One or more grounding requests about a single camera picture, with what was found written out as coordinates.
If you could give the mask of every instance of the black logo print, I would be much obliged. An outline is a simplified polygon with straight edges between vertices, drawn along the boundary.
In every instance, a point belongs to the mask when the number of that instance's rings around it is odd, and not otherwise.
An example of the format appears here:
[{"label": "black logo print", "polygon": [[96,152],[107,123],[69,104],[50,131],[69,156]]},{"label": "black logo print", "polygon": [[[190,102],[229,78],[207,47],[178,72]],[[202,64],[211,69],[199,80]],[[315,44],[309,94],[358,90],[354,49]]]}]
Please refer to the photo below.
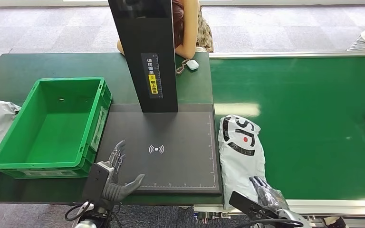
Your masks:
[{"label": "black logo print", "polygon": [[[225,117],[223,119],[223,123],[222,123],[222,132],[223,132],[223,139],[225,140],[225,142],[227,142],[228,140],[230,140],[230,137],[229,137],[229,120],[230,120],[230,117]],[[239,122],[239,119],[236,117],[236,124],[239,126],[239,127],[242,127],[242,128],[245,128],[247,127],[248,124],[251,124],[250,122],[248,122],[247,120],[242,124]],[[254,125],[251,124],[251,130],[253,131],[254,130]],[[249,133],[243,129],[236,129],[235,130],[236,133],[241,133],[241,134],[244,134],[248,137],[251,138],[251,147],[253,147],[255,145],[255,137],[254,137],[254,134],[252,133]],[[254,156],[254,153],[255,153],[255,150],[246,150],[240,146],[238,146],[237,144],[235,144],[234,142],[230,142],[228,143],[228,145],[234,149],[235,151],[241,153],[241,154],[244,154],[244,155],[247,155],[247,156]]]}]

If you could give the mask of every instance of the brown hair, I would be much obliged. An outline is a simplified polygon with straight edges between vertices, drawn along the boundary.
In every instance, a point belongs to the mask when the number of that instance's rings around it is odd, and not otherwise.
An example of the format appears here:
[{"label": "brown hair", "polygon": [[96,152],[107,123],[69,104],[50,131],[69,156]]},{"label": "brown hair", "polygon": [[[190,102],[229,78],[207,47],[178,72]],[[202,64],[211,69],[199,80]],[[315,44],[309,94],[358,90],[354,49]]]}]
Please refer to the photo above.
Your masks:
[{"label": "brown hair", "polygon": [[184,40],[184,6],[181,0],[172,0],[173,5],[173,30],[174,48],[182,44]]}]

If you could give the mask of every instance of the woman's arm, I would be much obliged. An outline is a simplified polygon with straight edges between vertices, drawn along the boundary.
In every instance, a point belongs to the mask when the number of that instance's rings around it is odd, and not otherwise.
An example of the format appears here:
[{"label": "woman's arm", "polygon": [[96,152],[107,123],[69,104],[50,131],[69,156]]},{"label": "woman's arm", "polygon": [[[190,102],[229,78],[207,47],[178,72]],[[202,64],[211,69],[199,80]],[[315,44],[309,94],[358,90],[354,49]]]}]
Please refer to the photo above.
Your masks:
[{"label": "woman's arm", "polygon": [[198,0],[184,0],[184,40],[175,52],[183,58],[192,58],[195,55],[196,40],[198,37]]},{"label": "woman's arm", "polygon": [[118,42],[117,42],[117,48],[121,52],[121,54],[125,55],[124,54],[124,49],[122,48],[122,45],[121,45],[121,40],[118,40]]}]

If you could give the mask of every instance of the wireless charging symbol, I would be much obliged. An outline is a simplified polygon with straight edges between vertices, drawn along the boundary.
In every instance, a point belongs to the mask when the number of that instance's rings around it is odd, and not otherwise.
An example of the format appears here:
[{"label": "wireless charging symbol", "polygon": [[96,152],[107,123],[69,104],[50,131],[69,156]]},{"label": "wireless charging symbol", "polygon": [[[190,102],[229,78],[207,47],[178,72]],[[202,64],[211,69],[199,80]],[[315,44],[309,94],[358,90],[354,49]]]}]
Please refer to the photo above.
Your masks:
[{"label": "wireless charging symbol", "polygon": [[160,146],[150,145],[149,153],[153,153],[153,152],[159,152],[160,154],[162,154],[164,152],[164,146],[163,145],[160,145]]}]

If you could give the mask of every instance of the black vertical panel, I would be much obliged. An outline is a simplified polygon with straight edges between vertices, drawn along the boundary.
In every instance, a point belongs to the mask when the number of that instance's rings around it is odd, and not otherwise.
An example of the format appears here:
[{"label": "black vertical panel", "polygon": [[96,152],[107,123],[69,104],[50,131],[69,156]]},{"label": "black vertical panel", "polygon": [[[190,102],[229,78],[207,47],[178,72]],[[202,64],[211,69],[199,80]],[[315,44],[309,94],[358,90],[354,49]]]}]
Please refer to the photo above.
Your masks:
[{"label": "black vertical panel", "polygon": [[[142,112],[177,112],[171,0],[108,0]],[[156,86],[144,63],[157,54]]]}]

